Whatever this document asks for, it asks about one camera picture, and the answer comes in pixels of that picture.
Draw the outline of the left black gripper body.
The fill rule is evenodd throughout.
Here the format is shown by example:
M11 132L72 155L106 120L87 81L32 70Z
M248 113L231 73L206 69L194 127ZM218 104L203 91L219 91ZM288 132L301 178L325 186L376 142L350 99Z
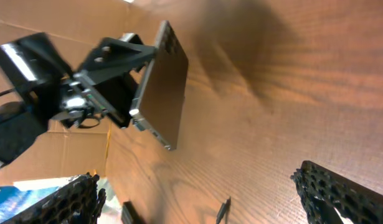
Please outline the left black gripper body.
M21 97L19 113L42 129L53 119L82 129L87 119L107 117L119 128L131 122L138 86L131 71L112 77L78 73L44 32L1 44L0 69Z

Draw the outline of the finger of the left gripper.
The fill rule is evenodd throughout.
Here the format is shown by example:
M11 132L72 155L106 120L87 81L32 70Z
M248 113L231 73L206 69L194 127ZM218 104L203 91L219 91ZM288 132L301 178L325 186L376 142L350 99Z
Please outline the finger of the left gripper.
M155 54L156 47L105 37L91 50L77 72L85 72L90 77L112 77L140 68Z

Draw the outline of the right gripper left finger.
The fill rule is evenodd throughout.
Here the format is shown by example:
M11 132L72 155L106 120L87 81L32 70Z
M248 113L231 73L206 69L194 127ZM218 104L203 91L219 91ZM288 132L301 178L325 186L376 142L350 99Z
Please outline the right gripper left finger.
M86 173L46 196L4 224L96 224L106 201L100 176Z

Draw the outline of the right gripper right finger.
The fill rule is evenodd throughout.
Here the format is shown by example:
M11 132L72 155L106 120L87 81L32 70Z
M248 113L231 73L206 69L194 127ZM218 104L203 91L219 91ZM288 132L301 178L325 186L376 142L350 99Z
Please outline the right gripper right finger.
M383 195L312 161L303 161L290 179L308 223L383 224Z

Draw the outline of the bronze Galaxy smartphone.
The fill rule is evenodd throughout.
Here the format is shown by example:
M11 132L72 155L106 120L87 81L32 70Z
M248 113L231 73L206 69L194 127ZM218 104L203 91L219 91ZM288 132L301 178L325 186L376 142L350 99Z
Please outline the bronze Galaxy smartphone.
M169 21L162 21L155 48L130 115L139 131L149 131L171 151L177 148L189 61Z

